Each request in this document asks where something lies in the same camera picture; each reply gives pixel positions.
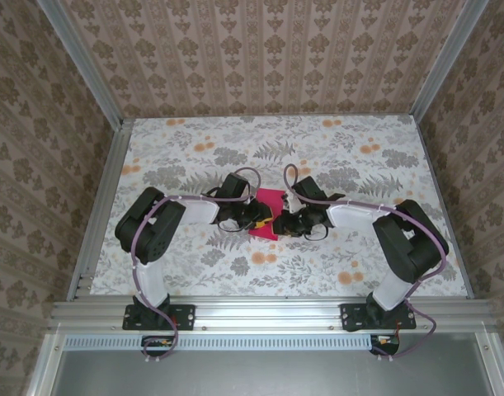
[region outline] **floral tablecloth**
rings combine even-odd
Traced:
[[[420,203],[450,240],[412,117],[408,115],[243,116],[136,120],[101,249],[92,294],[134,293],[130,255],[114,228],[139,194],[206,192],[242,166],[265,188],[284,190],[282,171],[296,163],[328,195],[388,205]],[[253,184],[252,173],[245,174]],[[449,265],[419,295],[466,295],[450,243]],[[378,240],[347,227],[309,242],[273,242],[213,225],[180,226],[160,259],[174,295],[367,295],[388,270]]]

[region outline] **patterned wallpaper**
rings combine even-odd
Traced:
[[[64,0],[124,117],[408,112],[464,0]]]
[[[33,1],[0,0],[0,395],[66,298],[112,131]]]
[[[504,1],[488,4],[421,128],[472,286],[504,340]]]

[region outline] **red cloth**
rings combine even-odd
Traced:
[[[268,188],[260,188],[257,192],[256,198],[259,202],[267,204],[270,206],[273,219],[281,214],[283,210],[283,195],[285,194],[282,190],[270,190]],[[267,225],[260,227],[259,229],[251,229],[248,231],[250,235],[254,237],[260,237],[265,239],[271,239],[272,241],[277,240],[277,235],[273,233],[272,222]]]

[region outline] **purple cable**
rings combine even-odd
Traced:
[[[243,170],[250,170],[250,171],[255,172],[255,174],[257,175],[256,189],[258,190],[259,187],[261,186],[261,175],[259,174],[259,172],[252,167],[241,167],[236,172],[241,172]],[[169,323],[169,325],[171,326],[171,328],[174,332],[174,334],[173,334],[174,339],[173,339],[173,343],[170,346],[170,348],[163,355],[158,356],[158,357],[154,357],[153,359],[151,359],[152,356],[150,356],[147,353],[147,347],[148,347],[149,343],[157,341],[159,338],[158,337],[149,338],[145,342],[144,355],[145,355],[146,361],[149,361],[149,360],[160,361],[160,359],[163,359],[163,358],[169,356],[172,353],[173,349],[175,349],[175,347],[177,346],[178,329],[177,329],[177,326],[175,325],[175,323],[171,320],[171,318],[169,318],[169,316],[167,316],[164,312],[162,312],[160,309],[158,309],[157,307],[155,307],[154,305],[152,305],[148,301],[147,297],[144,295],[144,292],[142,291],[142,288],[140,287],[139,279],[138,279],[138,264],[139,263],[138,263],[138,260],[136,259],[136,245],[138,244],[138,239],[139,239],[140,234],[142,233],[142,230],[147,225],[149,220],[153,217],[153,215],[156,213],[156,211],[163,204],[165,204],[166,202],[168,202],[170,200],[207,200],[207,201],[211,201],[211,202],[239,202],[239,201],[248,200],[251,198],[253,198],[253,195],[251,195],[251,194],[247,195],[247,196],[241,196],[239,198],[213,198],[210,196],[166,196],[163,199],[161,199],[159,202],[157,202],[157,204],[155,206],[153,206],[153,208],[145,215],[144,220],[142,221],[142,223],[139,225],[138,229],[136,230],[136,233],[134,234],[133,242],[130,245],[130,256],[133,260],[134,285],[136,286],[136,290],[138,291],[138,294],[139,294],[140,298],[142,299],[142,301],[144,302],[145,306],[148,307],[149,309],[151,309],[156,314],[160,315],[162,318],[164,318],[166,320],[166,322]]]
[[[286,167],[285,167],[285,170],[283,171],[283,178],[285,180],[285,184],[286,184],[286,187],[289,189],[289,191],[294,194],[295,196],[297,196],[300,200],[303,200],[303,201],[306,201],[306,202],[309,202],[311,204],[318,204],[318,205],[322,205],[322,204],[327,204],[327,205],[353,205],[353,206],[358,206],[360,208],[367,208],[367,209],[377,209],[377,210],[384,210],[386,212],[389,212],[389,213],[393,213],[394,215],[397,215],[399,217],[401,217],[402,219],[408,221],[409,223],[415,225],[416,227],[418,227],[423,233],[426,234],[426,236],[435,244],[437,250],[439,251],[439,254],[440,254],[440,265],[437,269],[435,269],[434,271],[430,272],[429,274],[427,275],[424,275],[423,277],[421,277],[414,285],[413,287],[408,291],[408,293],[406,294],[406,296],[404,297],[404,299],[406,299],[406,305],[413,311],[413,312],[416,312],[417,314],[421,315],[423,318],[426,318],[427,320],[429,320],[430,322],[433,323],[433,328],[429,331],[429,333],[427,335],[425,335],[415,346],[409,348],[407,351],[404,351],[404,352],[401,352],[397,355],[395,355],[394,357],[400,357],[400,356],[405,356],[407,355],[408,353],[410,352],[413,352],[414,350],[416,350],[431,334],[433,334],[433,332],[435,331],[436,329],[436,322],[435,322],[435,319],[431,318],[430,316],[426,315],[425,313],[422,313],[420,312],[418,309],[415,309],[412,307],[412,305],[407,301],[407,298],[409,298],[414,292],[415,290],[417,290],[418,286],[420,286],[421,282],[437,275],[437,274],[440,274],[446,267],[446,264],[447,264],[447,260],[446,260],[446,253],[444,251],[444,248],[442,247],[442,245],[440,244],[439,240],[436,238],[436,236],[429,230],[427,229],[422,223],[418,222],[417,220],[415,220],[413,217],[411,216],[408,216],[407,214],[404,214],[402,212],[400,212],[399,210],[396,210],[394,208],[390,208],[388,206],[384,206],[384,205],[375,205],[375,204],[368,204],[368,203],[365,203],[365,202],[357,202],[355,200],[336,200],[336,201],[333,201],[333,202],[330,202],[330,201],[322,201],[322,200],[311,200],[305,196],[302,196],[300,194],[298,194],[293,188],[292,186],[289,184],[288,182],[288,177],[287,177],[287,173],[288,173],[288,170],[290,168],[293,168],[294,169],[294,184],[297,183],[298,181],[298,168],[293,164],[293,163],[289,163]]]

